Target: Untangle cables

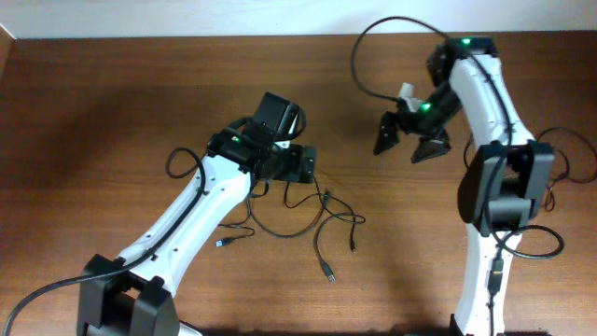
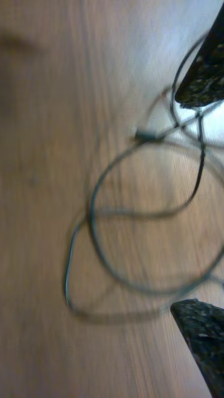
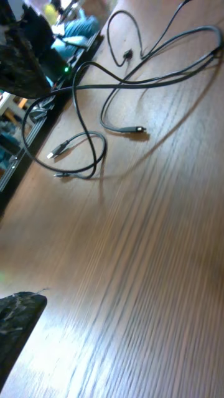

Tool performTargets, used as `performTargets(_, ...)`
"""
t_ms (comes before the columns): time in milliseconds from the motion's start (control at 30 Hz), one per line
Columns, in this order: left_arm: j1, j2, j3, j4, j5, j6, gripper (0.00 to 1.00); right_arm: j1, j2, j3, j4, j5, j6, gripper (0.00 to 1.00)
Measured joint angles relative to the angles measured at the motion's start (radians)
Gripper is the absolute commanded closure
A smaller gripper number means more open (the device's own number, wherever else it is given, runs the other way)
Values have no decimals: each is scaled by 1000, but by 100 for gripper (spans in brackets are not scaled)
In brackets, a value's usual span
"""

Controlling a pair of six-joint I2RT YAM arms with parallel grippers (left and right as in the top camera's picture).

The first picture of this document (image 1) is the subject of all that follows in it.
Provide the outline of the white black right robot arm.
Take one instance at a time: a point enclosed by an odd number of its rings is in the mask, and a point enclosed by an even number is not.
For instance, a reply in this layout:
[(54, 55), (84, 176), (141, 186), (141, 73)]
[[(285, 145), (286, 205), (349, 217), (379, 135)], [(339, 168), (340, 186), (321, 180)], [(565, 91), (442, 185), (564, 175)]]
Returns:
[(451, 149), (446, 123), (464, 110), (477, 152), (457, 192), (467, 231), (461, 299), (451, 315), (451, 335), (502, 335), (507, 279), (523, 231), (531, 230), (550, 178), (554, 150), (526, 129), (508, 95), (501, 62), (488, 36), (448, 38), (426, 63), (435, 85), (424, 101), (405, 84), (397, 110), (382, 115), (374, 147), (381, 154), (398, 133), (419, 135), (414, 163)]

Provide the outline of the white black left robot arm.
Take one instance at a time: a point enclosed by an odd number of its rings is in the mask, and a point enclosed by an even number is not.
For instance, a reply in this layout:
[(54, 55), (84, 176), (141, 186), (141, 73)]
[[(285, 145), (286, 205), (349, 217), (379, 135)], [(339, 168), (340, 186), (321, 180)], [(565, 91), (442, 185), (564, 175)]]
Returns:
[(259, 179), (311, 184), (316, 150), (265, 131), (226, 128), (209, 141), (198, 171), (162, 216), (115, 259), (94, 256), (83, 273), (79, 335), (197, 335), (174, 297), (191, 261)]

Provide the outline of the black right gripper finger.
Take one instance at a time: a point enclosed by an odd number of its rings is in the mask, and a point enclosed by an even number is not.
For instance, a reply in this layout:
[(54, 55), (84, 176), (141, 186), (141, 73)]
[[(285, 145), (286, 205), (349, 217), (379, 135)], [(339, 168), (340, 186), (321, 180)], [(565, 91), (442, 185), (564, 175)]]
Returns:
[(384, 151), (394, 147), (399, 143), (398, 140), (398, 125), (396, 121), (396, 113), (387, 111), (382, 115), (378, 137), (373, 149), (373, 154), (378, 156)]
[(447, 140), (421, 137), (419, 145), (413, 152), (410, 161), (418, 163), (429, 159), (434, 159), (447, 154), (451, 150), (451, 145)]

